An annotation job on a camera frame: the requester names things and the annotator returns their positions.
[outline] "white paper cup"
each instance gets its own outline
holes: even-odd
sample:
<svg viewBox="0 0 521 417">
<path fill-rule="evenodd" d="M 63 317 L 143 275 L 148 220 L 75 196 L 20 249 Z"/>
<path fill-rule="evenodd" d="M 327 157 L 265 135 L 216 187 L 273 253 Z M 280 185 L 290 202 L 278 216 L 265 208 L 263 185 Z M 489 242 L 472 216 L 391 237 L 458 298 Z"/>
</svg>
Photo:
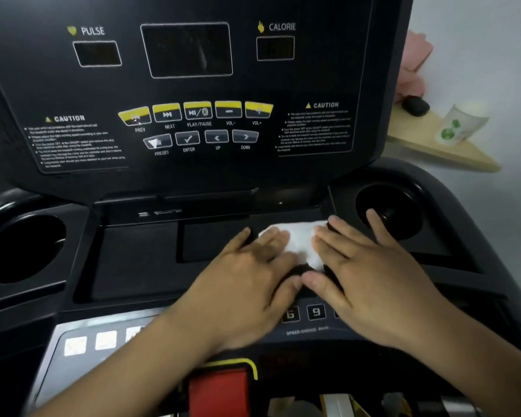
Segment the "white paper cup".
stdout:
<svg viewBox="0 0 521 417">
<path fill-rule="evenodd" d="M 454 104 L 436 133 L 436 140 L 444 145 L 457 145 L 488 123 L 488 108 L 482 102 Z"/>
</svg>

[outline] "finger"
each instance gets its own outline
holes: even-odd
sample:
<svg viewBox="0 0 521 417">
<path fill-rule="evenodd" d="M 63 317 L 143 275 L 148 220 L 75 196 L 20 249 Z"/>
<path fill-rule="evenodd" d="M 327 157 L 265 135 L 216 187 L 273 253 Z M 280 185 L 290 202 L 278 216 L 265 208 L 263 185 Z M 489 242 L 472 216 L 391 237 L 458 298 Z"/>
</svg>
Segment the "finger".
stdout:
<svg viewBox="0 0 521 417">
<path fill-rule="evenodd" d="M 372 246 L 375 244 L 361 231 L 357 230 L 356 228 L 353 228 L 346 221 L 337 217 L 336 215 L 330 215 L 330 217 L 328 218 L 328 223 L 336 230 L 338 230 L 340 234 L 349 238 L 350 240 L 367 246 Z"/>
<path fill-rule="evenodd" d="M 351 308 L 351 303 L 336 285 L 326 275 L 308 271 L 301 275 L 305 287 L 310 288 L 322 300 L 330 304 L 338 315 Z"/>
<path fill-rule="evenodd" d="M 285 311 L 289 309 L 302 286 L 303 283 L 301 282 L 301 277 L 294 275 L 287 278 L 282 282 L 280 287 L 278 287 L 272 297 L 269 307 L 267 307 L 266 310 L 270 316 L 269 321 L 272 325 L 278 322 Z"/>
<path fill-rule="evenodd" d="M 353 257 L 359 252 L 361 245 L 349 238 L 328 230 L 326 227 L 316 226 L 314 233 L 317 237 L 326 241 L 326 243 L 343 254 L 345 257 Z"/>
<path fill-rule="evenodd" d="M 244 228 L 237 234 L 234 238 L 232 238 L 227 245 L 222 249 L 219 256 L 225 255 L 227 253 L 235 252 L 239 250 L 239 248 L 245 243 L 247 238 L 251 234 L 251 229 L 249 227 Z"/>
<path fill-rule="evenodd" d="M 280 231 L 269 243 L 260 246 L 257 250 L 253 250 L 255 256 L 261 262 L 268 262 L 280 254 L 289 241 L 289 232 Z"/>
<path fill-rule="evenodd" d="M 277 227 L 271 227 L 262 233 L 260 237 L 258 237 L 255 241 L 253 241 L 250 245 L 243 247 L 242 251 L 254 251 L 258 250 L 262 246 L 271 242 L 271 240 L 278 235 L 280 230 Z"/>
<path fill-rule="evenodd" d="M 336 252 L 326 241 L 318 236 L 314 236 L 311 239 L 311 244 L 313 245 L 314 251 L 318 253 L 326 265 L 330 266 L 330 269 L 334 271 L 334 273 L 337 273 L 338 268 L 347 261 L 344 256 Z"/>
<path fill-rule="evenodd" d="M 382 222 L 380 215 L 376 213 L 376 210 L 369 209 L 367 211 L 367 220 L 375 233 L 376 240 L 382 245 L 392 247 L 397 245 L 397 241 L 390 235 L 384 223 Z"/>
<path fill-rule="evenodd" d="M 292 252 L 284 252 L 271 261 L 270 266 L 274 271 L 274 287 L 278 282 L 299 263 L 299 256 Z"/>
</svg>

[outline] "person's right hand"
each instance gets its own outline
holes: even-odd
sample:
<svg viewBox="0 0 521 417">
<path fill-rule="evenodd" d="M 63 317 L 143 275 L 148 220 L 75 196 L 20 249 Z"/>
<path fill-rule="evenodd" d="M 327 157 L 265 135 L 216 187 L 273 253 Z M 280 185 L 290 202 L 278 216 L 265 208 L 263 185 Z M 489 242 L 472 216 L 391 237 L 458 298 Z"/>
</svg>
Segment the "person's right hand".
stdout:
<svg viewBox="0 0 521 417">
<path fill-rule="evenodd" d="M 306 272 L 302 280 L 357 333 L 408 350 L 425 336 L 432 319 L 453 305 L 389 234 L 378 214 L 368 210 L 367 218 L 378 243 L 336 216 L 328 222 L 339 234 L 326 227 L 315 229 L 313 247 L 344 292 L 322 273 Z"/>
</svg>

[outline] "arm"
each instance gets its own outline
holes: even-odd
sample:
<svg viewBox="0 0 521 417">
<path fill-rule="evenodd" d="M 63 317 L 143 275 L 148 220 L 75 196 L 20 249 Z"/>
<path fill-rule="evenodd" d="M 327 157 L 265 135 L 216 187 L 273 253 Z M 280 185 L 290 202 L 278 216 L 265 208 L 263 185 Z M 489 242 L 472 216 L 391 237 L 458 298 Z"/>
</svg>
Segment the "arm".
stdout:
<svg viewBox="0 0 521 417">
<path fill-rule="evenodd" d="M 339 233 L 318 227 L 312 240 L 344 292 L 317 272 L 304 284 L 356 332 L 411 354 L 488 416 L 520 416 L 521 351 L 448 302 L 376 212 L 367 218 L 378 243 L 337 217 L 329 223 Z"/>
<path fill-rule="evenodd" d="M 274 292 L 297 256 L 280 255 L 286 232 L 273 228 L 242 248 L 249 233 L 233 238 L 180 300 L 33 417 L 143 416 L 211 355 L 270 332 L 301 287 L 294 276 Z"/>
</svg>

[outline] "wall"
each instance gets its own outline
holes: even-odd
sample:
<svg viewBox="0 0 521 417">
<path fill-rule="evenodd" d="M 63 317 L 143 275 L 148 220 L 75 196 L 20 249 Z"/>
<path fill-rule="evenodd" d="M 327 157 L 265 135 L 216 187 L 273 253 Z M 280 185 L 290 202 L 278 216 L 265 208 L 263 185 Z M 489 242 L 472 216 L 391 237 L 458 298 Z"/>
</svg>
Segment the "wall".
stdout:
<svg viewBox="0 0 521 417">
<path fill-rule="evenodd" d="M 421 69 L 425 99 L 442 116 L 456 102 L 486 100 L 491 120 L 472 141 L 503 169 L 475 172 L 394 146 L 385 154 L 441 180 L 521 287 L 521 0 L 415 0 L 410 28 L 435 46 Z"/>
</svg>

